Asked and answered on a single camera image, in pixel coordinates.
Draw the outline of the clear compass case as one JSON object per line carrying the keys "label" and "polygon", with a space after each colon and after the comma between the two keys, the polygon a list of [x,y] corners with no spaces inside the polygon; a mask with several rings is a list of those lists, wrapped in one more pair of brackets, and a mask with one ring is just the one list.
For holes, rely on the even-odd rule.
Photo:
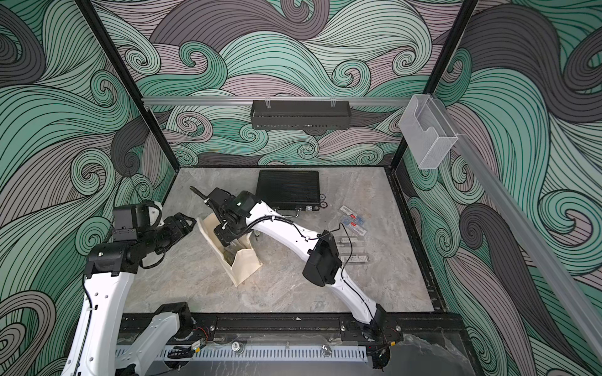
{"label": "clear compass case", "polygon": [[365,255],[365,254],[353,254],[353,255],[343,254],[343,255],[340,255],[340,258],[343,263],[349,263],[349,264],[362,264],[362,263],[370,262],[369,256]]}
{"label": "clear compass case", "polygon": [[364,247],[365,246],[365,240],[363,238],[358,238],[358,237],[340,237],[337,241],[339,244],[341,244],[343,247]]}

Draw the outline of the cream canvas tote bag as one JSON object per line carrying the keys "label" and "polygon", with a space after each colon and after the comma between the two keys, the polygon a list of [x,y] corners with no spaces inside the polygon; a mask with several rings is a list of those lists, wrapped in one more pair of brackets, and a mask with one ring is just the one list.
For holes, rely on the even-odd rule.
{"label": "cream canvas tote bag", "polygon": [[235,287],[241,285],[263,266],[252,247],[250,233],[235,239],[228,246],[223,246],[213,232],[219,224],[216,215],[211,214],[205,219],[198,220],[198,228],[202,236],[208,241]]}

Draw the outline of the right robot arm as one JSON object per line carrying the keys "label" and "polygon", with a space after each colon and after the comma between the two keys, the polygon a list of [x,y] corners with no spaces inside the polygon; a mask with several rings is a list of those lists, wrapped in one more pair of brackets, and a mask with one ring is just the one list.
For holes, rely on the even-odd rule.
{"label": "right robot arm", "polygon": [[220,188],[207,195],[195,187],[191,191],[216,216],[213,234],[220,245],[228,247],[254,230],[280,242],[305,262],[303,276],[310,283],[331,289],[346,305],[365,338],[374,342],[384,338],[387,312],[352,281],[331,231],[318,233],[301,227],[249,191],[238,196]]}

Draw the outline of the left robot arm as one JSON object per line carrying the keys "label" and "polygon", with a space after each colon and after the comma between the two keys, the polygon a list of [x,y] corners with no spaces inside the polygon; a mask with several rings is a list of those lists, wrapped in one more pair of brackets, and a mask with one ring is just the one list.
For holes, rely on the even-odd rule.
{"label": "left robot arm", "polygon": [[143,205],[114,210],[112,241],[94,246],[86,260],[85,297],[64,375],[144,375],[170,339],[191,335],[188,304],[164,304],[125,355],[116,356],[125,301],[144,259],[165,255],[195,224],[182,213],[153,217]]}

